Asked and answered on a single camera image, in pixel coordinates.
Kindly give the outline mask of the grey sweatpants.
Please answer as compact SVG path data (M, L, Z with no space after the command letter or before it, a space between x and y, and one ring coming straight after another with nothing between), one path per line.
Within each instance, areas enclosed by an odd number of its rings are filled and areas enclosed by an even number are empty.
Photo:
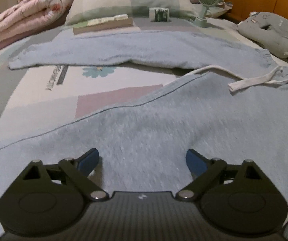
M254 160L288 200L288 67L268 51L199 34L133 33L130 53L193 73L136 100L0 144L0 196L33 159L53 162L90 148L106 190L176 190L193 148L227 162Z

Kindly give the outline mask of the white earbuds case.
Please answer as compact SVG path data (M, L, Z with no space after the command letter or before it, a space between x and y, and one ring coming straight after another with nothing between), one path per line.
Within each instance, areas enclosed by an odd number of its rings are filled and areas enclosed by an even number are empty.
M127 14L122 14L122 15L116 15L113 17L115 21L122 21L122 20L127 20L129 16Z

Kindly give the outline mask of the patchwork pillow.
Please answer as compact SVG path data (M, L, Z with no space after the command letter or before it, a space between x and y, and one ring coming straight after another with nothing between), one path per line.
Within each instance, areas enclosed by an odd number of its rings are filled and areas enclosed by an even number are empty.
M197 16L189 0L74 0L66 25L122 14L148 17L150 8L167 8L170 17L195 19Z

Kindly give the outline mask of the folded pink quilt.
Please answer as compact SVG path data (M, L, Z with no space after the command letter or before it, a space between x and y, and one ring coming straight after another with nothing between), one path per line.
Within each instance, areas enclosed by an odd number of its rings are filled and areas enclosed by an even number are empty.
M64 24L74 0L23 0L0 14L0 50Z

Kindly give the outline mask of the green white tissue pack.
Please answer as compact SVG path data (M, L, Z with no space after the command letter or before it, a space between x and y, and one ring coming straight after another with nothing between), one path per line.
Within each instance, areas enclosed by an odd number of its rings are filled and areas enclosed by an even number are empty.
M149 19L151 22L169 22L169 9L160 7L149 8Z

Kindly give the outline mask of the green paperback book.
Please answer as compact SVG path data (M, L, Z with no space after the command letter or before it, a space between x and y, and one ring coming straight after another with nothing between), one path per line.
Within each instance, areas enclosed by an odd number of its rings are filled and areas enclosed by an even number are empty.
M131 17L122 21L115 21L113 17L95 18L93 20L79 22L73 26L73 33L77 35L86 32L97 32L133 26L133 18Z

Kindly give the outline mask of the patchwork bed sheet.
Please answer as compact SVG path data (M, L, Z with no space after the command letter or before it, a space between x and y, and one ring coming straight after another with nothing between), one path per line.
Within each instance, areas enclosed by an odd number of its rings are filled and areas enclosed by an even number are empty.
M9 58L29 46L44 45L50 38L64 45L74 35L71 29L59 27L29 37L0 51L0 145L49 132L108 107L158 97L186 80L191 71L198 87L185 94L184 99L218 109L223 107L221 96L230 94L229 83L236 75L252 78L281 66L288 77L288 63L261 49L257 49L256 59L250 59L253 51L250 44L224 20L213 20L211 28L201 29L178 18L162 23L137 18L131 27L98 32L98 36L113 41L122 35L136 38L140 34L174 35L173 49L179 48L192 34L196 41L232 44L238 51L220 70L211 71L202 70L193 45L184 50L186 66L175 65L178 60L175 56L171 66L164 67L169 48L162 45L158 47L158 62L151 66L126 62L113 66L45 65L11 70Z

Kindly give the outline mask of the grey plush cushion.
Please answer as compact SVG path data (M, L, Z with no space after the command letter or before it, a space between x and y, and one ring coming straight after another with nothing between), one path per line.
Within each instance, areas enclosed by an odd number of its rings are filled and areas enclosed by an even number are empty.
M237 30L276 57L288 58L288 19L271 12L253 12Z

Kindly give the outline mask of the green handheld fan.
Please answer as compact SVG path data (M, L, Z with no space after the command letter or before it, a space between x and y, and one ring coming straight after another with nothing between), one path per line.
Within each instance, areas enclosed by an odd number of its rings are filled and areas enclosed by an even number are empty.
M207 27L206 12L209 7L215 7L216 0L199 0L202 5L201 12L194 20L194 24L198 27Z

